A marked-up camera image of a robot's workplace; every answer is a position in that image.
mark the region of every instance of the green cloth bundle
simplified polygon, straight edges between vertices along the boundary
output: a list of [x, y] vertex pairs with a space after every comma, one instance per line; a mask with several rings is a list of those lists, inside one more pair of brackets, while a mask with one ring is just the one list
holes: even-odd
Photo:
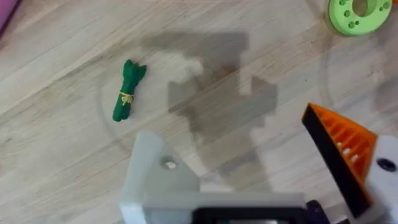
[[124, 63], [123, 84], [113, 110], [114, 121], [119, 122], [129, 117], [130, 107], [134, 100], [134, 90], [144, 78], [146, 71], [146, 65], [139, 66], [138, 63], [134, 64], [131, 60], [127, 60]]

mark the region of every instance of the green plastic ring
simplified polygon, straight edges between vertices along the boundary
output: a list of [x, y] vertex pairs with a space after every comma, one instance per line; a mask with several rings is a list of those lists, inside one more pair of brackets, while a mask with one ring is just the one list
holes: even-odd
[[363, 17], [355, 14], [353, 0], [330, 0], [330, 21], [344, 35], [368, 34], [383, 24], [391, 12], [392, 0], [368, 0]]

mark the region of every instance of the wood grain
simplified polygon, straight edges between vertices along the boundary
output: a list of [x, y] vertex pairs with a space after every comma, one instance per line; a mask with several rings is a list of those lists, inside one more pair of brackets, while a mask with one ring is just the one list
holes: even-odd
[[[135, 135], [161, 136], [218, 190], [343, 200], [301, 125], [308, 102], [398, 134], [398, 12], [341, 37], [326, 0], [22, 1], [0, 40], [0, 223], [122, 223]], [[111, 113], [124, 61], [149, 66]]]

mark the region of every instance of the green toy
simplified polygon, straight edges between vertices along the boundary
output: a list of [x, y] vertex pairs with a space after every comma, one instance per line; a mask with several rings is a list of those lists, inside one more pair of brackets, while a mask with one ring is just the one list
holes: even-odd
[[330, 0], [329, 17], [338, 32], [345, 35], [363, 35], [376, 30], [387, 19], [392, 0], [367, 0], [363, 17], [355, 14], [353, 0]]
[[130, 107], [134, 100], [134, 90], [144, 78], [146, 71], [146, 65], [139, 66], [138, 63], [134, 64], [131, 60], [124, 63], [123, 84], [113, 110], [114, 121], [119, 122], [129, 117]]

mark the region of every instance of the yellow string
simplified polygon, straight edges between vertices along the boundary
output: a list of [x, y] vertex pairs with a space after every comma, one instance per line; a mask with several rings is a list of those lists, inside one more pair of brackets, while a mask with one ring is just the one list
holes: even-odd
[[132, 100], [134, 99], [134, 95], [130, 95], [130, 94], [127, 94], [127, 93], [120, 92], [120, 95], [122, 95], [123, 106], [124, 106], [126, 103], [131, 104], [131, 103], [132, 103]]

